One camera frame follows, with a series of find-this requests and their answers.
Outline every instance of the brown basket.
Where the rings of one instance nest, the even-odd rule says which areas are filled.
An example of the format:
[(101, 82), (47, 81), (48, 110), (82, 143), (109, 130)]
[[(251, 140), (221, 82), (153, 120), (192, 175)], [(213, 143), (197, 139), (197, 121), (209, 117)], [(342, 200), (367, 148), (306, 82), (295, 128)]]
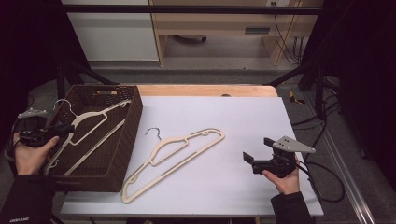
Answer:
[[(68, 144), (60, 154), (56, 166), (49, 171), (59, 191), (102, 191), (118, 192), (122, 188), (123, 179), (131, 159), (134, 140), (137, 134), (143, 110), (142, 101), (136, 86), (107, 85), (75, 85), (67, 93), (59, 106), (50, 125), (59, 123), (71, 124), (78, 116), (92, 111), (102, 111), (121, 101), (131, 100), (125, 107), (117, 107), (106, 113), (106, 120), (98, 126), (105, 116), (98, 115), (84, 119), (75, 129), (72, 142), (76, 143), (87, 132), (93, 130), (79, 144)], [(109, 133), (117, 124), (125, 119), (125, 123), (111, 134), (74, 172), (68, 176), (69, 170), (85, 153)], [(59, 148), (51, 151), (53, 155)]]

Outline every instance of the hanger hook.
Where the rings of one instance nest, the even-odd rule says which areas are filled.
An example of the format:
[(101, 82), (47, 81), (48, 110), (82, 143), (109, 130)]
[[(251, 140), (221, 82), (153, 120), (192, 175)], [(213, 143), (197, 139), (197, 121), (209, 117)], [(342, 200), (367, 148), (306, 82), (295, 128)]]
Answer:
[(77, 117), (77, 114), (75, 114), (75, 112), (73, 112), (73, 110), (72, 110), (72, 104), (70, 104), (70, 102), (69, 102), (68, 100), (65, 100), (65, 99), (59, 99), (59, 100), (57, 100), (57, 101), (55, 102), (54, 106), (53, 106), (53, 109), (55, 109), (56, 104), (58, 104), (58, 102), (60, 102), (60, 101), (65, 101), (65, 102), (67, 102), (67, 103), (69, 104), (69, 110), (70, 110), (70, 112), (71, 112), (74, 116)]
[(160, 137), (160, 129), (159, 129), (159, 128), (149, 128), (149, 129), (146, 131), (146, 134), (148, 134), (149, 131), (150, 131), (151, 129), (156, 129), (156, 130), (158, 131), (157, 137), (158, 137), (160, 140), (162, 140), (161, 137)]

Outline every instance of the white tabletop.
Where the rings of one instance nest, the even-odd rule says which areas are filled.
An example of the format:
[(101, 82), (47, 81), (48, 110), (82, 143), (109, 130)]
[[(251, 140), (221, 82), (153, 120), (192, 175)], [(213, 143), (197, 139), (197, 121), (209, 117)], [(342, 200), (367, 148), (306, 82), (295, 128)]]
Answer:
[[(182, 137), (203, 129), (224, 132), (225, 138), (180, 167), (130, 203), (120, 193), (69, 192), (63, 215), (89, 217), (262, 217), (273, 215), (275, 186), (254, 175), (243, 151), (256, 160), (272, 159), (263, 138), (295, 139), (279, 97), (167, 97), (144, 96), (143, 114), (125, 179), (147, 160), (161, 139)], [(148, 167), (128, 189), (130, 194), (166, 172), (218, 135), (199, 136), (156, 167)], [(166, 153), (180, 146), (172, 144)], [(312, 216), (323, 211), (306, 174), (300, 172), (301, 191)]]

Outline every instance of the floor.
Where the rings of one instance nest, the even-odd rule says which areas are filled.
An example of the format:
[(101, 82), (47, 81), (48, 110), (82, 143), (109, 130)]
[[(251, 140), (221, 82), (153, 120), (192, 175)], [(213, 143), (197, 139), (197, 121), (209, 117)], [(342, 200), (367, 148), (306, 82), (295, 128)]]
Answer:
[[(100, 75), (120, 83), (186, 83), (186, 84), (252, 84), (261, 85), (281, 77), (296, 67), (287, 60), (279, 66), (272, 66), (259, 37), (215, 37), (209, 36), (205, 43), (197, 39), (170, 38), (163, 66), (157, 63), (101, 63), (92, 62), (92, 68)], [(95, 82), (83, 77), (86, 82)], [(299, 91), (297, 83), (301, 77), (294, 77), (276, 87), (282, 97), (294, 124), (298, 141), (313, 146), (317, 153), (307, 161), (309, 170), (324, 200), (323, 217), (317, 223), (396, 223), (396, 194), (381, 175), (374, 161), (361, 157), (359, 143), (337, 104), (336, 92), (326, 89), (324, 96), (329, 108), (327, 122), (311, 119), (316, 115), (314, 107), (315, 86), (309, 91)], [(329, 82), (337, 85), (336, 78)], [(55, 83), (50, 82), (32, 91), (36, 106), (45, 106), (56, 99)], [(340, 202), (328, 202), (339, 198), (342, 188), (334, 175), (318, 165), (327, 167), (339, 176), (346, 185), (346, 196)], [(4, 189), (0, 205), (4, 203), (12, 175), (7, 163), (0, 161), (0, 178)], [(53, 212), (65, 223), (92, 223), (88, 218), (62, 217), (59, 214), (64, 195), (57, 193)], [(125, 219), (96, 218), (96, 223), (126, 223)], [(273, 217), (265, 217), (262, 223), (275, 223)]]

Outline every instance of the sleeve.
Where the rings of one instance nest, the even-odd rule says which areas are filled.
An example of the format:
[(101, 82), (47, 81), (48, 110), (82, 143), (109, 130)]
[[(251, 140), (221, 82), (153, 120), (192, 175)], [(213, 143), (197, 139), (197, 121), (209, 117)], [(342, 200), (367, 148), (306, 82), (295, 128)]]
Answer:
[(17, 175), (0, 213), (0, 223), (52, 223), (54, 181), (40, 175)]
[(271, 199), (277, 224), (313, 224), (303, 194), (278, 194)]

